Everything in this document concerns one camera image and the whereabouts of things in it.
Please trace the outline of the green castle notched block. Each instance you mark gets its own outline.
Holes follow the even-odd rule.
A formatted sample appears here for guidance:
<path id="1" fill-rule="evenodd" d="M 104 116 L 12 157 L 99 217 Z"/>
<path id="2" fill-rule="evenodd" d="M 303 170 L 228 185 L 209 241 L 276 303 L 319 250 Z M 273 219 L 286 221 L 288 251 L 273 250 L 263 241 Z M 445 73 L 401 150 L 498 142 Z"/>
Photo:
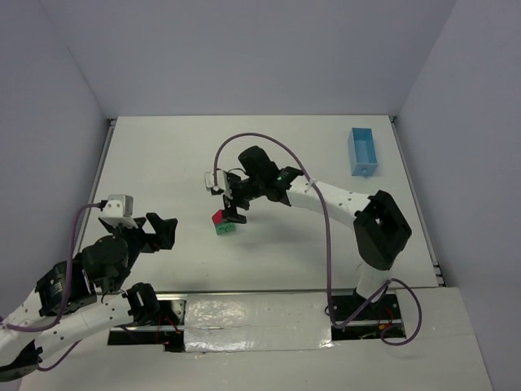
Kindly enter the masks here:
<path id="1" fill-rule="evenodd" d="M 236 226 L 233 222 L 223 222 L 215 225 L 217 235 L 226 235 L 236 231 Z"/>

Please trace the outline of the red triangular prism block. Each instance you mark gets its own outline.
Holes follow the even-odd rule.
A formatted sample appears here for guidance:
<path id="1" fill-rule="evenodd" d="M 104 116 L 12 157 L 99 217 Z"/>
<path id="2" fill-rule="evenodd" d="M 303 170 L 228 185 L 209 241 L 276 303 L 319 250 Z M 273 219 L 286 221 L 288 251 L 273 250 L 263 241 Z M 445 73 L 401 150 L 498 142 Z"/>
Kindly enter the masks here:
<path id="1" fill-rule="evenodd" d="M 219 209 L 212 215 L 212 223 L 217 226 L 226 223 L 227 220 L 224 215 L 224 210 Z"/>

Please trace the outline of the blue plastic box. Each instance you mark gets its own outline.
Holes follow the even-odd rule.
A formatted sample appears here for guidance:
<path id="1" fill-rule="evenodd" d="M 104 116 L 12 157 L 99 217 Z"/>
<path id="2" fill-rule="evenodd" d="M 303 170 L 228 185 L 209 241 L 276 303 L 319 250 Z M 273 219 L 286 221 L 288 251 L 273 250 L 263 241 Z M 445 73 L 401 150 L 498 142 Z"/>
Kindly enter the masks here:
<path id="1" fill-rule="evenodd" d="M 352 128 L 348 136 L 348 157 L 352 176 L 371 177 L 378 167 L 371 128 Z"/>

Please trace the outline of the green rectangular block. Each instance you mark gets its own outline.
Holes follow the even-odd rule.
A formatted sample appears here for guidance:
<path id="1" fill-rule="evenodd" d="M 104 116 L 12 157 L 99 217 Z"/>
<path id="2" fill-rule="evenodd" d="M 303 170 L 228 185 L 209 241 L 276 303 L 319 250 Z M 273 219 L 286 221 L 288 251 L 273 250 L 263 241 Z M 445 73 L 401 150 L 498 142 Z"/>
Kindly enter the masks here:
<path id="1" fill-rule="evenodd" d="M 219 231 L 227 231 L 234 230 L 235 224 L 233 222 L 221 222 L 214 225 L 214 227 Z"/>

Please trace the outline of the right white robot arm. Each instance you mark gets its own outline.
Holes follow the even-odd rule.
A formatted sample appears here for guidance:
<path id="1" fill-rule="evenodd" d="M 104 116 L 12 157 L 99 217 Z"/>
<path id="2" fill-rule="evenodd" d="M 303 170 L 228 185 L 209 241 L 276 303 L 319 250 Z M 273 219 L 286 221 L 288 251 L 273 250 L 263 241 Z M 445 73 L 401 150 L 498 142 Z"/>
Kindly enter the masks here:
<path id="1" fill-rule="evenodd" d="M 218 168 L 211 173 L 210 191 L 222 195 L 224 219 L 246 223 L 246 217 L 238 210 L 248 210 L 253 200 L 265 197 L 274 203 L 320 213 L 325 223 L 334 220 L 352 229 L 364 262 L 355 293 L 371 302 L 379 299 L 377 291 L 383 290 L 396 257 L 412 235 L 409 223 L 389 193 L 347 191 L 313 180 L 301 168 L 279 168 L 258 146 L 242 152 L 239 163 L 244 178 Z"/>

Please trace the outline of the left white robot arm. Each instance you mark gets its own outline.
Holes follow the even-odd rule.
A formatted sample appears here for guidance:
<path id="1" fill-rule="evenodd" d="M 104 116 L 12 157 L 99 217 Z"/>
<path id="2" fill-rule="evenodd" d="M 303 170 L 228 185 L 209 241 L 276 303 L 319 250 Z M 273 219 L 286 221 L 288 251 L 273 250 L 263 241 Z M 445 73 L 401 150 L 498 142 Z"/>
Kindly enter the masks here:
<path id="1" fill-rule="evenodd" d="M 160 302 L 149 283 L 124 288 L 138 257 L 170 250 L 178 220 L 99 217 L 107 235 L 41 277 L 27 299 L 1 321 L 1 380 L 18 380 L 41 370 L 64 347 L 112 327 L 147 325 Z"/>

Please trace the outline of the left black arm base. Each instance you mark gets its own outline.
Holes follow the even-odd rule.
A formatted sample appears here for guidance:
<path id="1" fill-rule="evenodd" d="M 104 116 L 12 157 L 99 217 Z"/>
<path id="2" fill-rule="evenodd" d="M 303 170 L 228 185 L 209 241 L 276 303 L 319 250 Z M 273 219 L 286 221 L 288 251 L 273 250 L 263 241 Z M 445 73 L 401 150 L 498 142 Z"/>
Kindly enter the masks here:
<path id="1" fill-rule="evenodd" d="M 164 351 L 185 351 L 184 328 L 186 297 L 160 294 L 160 310 L 142 326 L 114 327 L 110 330 L 109 346 L 160 346 Z"/>

